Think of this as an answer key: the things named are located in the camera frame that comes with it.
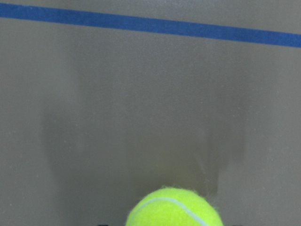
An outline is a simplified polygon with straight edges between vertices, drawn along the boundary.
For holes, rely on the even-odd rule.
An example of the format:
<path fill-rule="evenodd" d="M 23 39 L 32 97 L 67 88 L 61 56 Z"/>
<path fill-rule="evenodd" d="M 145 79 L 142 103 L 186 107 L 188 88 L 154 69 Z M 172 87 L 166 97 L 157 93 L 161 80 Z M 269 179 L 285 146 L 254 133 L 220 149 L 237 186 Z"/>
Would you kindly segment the yellow Wilson tennis ball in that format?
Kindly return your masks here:
<path fill-rule="evenodd" d="M 165 187 L 154 191 L 130 211 L 126 226 L 222 226 L 218 212 L 196 192 Z"/>

